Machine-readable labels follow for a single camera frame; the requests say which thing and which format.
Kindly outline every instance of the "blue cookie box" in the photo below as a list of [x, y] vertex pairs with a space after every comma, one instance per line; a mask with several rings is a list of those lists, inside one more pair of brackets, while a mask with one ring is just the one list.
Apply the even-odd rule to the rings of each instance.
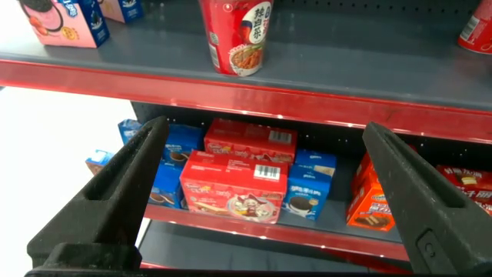
[[[330, 191], [331, 176], [316, 172], [299, 165], [291, 167], [288, 178], [288, 190], [282, 208], [288, 212], [316, 220], [324, 207]], [[312, 204], [311, 209], [299, 211], [290, 204], [291, 198], [302, 197]]]
[[294, 163], [296, 165], [303, 165], [307, 169], [314, 169], [315, 166], [335, 169], [337, 166], [337, 157], [332, 154], [298, 149]]
[[[203, 130], [187, 125], [170, 124], [169, 136], [162, 153], [162, 158], [169, 163], [185, 166], [192, 150], [201, 149]], [[173, 159], [171, 153], [184, 154], [182, 159]]]
[[152, 186], [151, 193], [157, 193], [163, 195], [168, 199], [172, 199], [174, 204], [163, 201], [156, 202], [150, 196], [148, 202], [156, 205], [163, 205], [165, 207], [181, 209], [181, 202], [183, 201], [183, 190], [179, 182], [179, 176], [183, 168], [161, 161], [155, 175], [154, 185]]
[[133, 119], [125, 119], [122, 122], [118, 123], [118, 129], [120, 130], [121, 140], [123, 144], [126, 144], [131, 137], [133, 137], [142, 125]]
[[91, 157], [85, 160], [85, 162], [90, 163], [92, 165], [105, 166], [106, 164], [108, 164], [109, 160], [113, 158], [114, 155], [115, 154], [110, 152], [96, 150]]
[[119, 0], [119, 2], [121, 13], [123, 14], [123, 18], [125, 19], [126, 23], [144, 16], [144, 9], [141, 6], [140, 0]]

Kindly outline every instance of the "red shelf edge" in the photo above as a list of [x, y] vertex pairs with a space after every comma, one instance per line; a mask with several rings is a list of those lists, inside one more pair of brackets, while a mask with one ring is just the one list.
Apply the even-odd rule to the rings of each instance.
[[492, 144], [492, 112], [464, 108], [9, 60], [0, 85]]
[[170, 209], [158, 205], [147, 205], [144, 217], [200, 229], [227, 232], [233, 235], [246, 235], [259, 239], [306, 245], [335, 255], [336, 252], [348, 252], [355, 255], [409, 261], [404, 246], [396, 242], [365, 239], [351, 235], [319, 232], [283, 225], [246, 222]]

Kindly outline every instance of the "oreo cookie image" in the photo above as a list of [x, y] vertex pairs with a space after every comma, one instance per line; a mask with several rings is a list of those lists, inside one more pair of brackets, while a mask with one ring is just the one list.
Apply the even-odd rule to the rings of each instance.
[[19, 0], [22, 11], [30, 19], [35, 18], [39, 26], [49, 32], [58, 32], [63, 27], [61, 12], [55, 7], [52, 0]]
[[313, 205], [309, 203], [309, 199], [301, 196], [292, 197], [289, 200], [288, 206], [292, 211], [304, 217], [313, 209]]

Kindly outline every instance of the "orange snack box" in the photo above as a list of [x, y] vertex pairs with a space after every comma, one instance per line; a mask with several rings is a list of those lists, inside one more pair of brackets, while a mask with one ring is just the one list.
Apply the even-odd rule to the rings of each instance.
[[368, 172], [374, 172], [374, 164], [371, 161], [371, 157], [369, 157], [369, 153], [366, 152], [364, 154], [364, 157], [362, 158], [359, 167], [357, 168], [357, 171], [355, 172], [354, 179], [352, 179], [352, 196], [355, 197], [355, 195], [358, 193], [359, 185], [361, 185]]
[[390, 207], [374, 170], [358, 185], [359, 190], [347, 210], [347, 224], [388, 232], [394, 226]]

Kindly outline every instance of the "packaged snack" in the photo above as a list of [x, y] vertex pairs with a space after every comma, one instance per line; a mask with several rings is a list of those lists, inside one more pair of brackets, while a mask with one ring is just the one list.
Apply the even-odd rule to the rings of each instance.
[[216, 118], [205, 136], [205, 151], [261, 161], [293, 163], [296, 131]]
[[111, 158], [113, 158], [112, 153], [96, 150], [91, 157], [85, 160], [85, 164], [91, 170], [92, 174], [98, 174], [103, 167], [109, 162]]
[[492, 0], [482, 0], [458, 38], [458, 45], [473, 52], [492, 54]]
[[97, 48], [109, 30], [96, 0], [19, 0], [44, 45]]
[[492, 204], [492, 172], [438, 165], [436, 169], [472, 200]]
[[288, 190], [282, 208], [316, 220], [324, 207], [330, 185], [331, 175], [295, 164], [289, 172]]
[[333, 177], [337, 167], [337, 157], [332, 154], [298, 149], [295, 156], [295, 164]]
[[355, 177], [352, 179], [351, 183], [351, 191], [352, 195], [355, 196], [359, 191], [359, 185], [362, 184], [362, 180], [366, 177], [369, 172], [374, 171], [374, 164], [371, 161], [371, 157], [369, 157], [369, 153], [365, 153], [362, 161], [355, 172]]
[[215, 70], [248, 76], [260, 69], [273, 0], [200, 0]]
[[489, 215], [492, 215], [492, 205], [487, 204], [487, 203], [480, 203], [478, 201], [475, 201], [475, 203], [477, 203], [477, 205], [479, 205]]
[[183, 168], [161, 161], [155, 174], [154, 185], [148, 202], [170, 208], [181, 209], [183, 190], [179, 176]]
[[275, 223], [288, 164], [193, 151], [181, 174], [191, 212]]
[[102, 14], [119, 22], [129, 23], [144, 16], [141, 0], [98, 0]]
[[168, 140], [162, 155], [163, 159], [175, 165], [185, 165], [191, 151], [201, 149], [202, 138], [203, 131], [201, 128], [170, 124]]
[[347, 224], [384, 232], [393, 228], [394, 219], [376, 172], [369, 172], [359, 186], [347, 210]]
[[123, 144], [126, 144], [131, 137], [133, 137], [138, 130], [140, 130], [141, 124], [133, 119], [125, 119], [118, 123], [118, 129], [120, 130], [121, 140]]

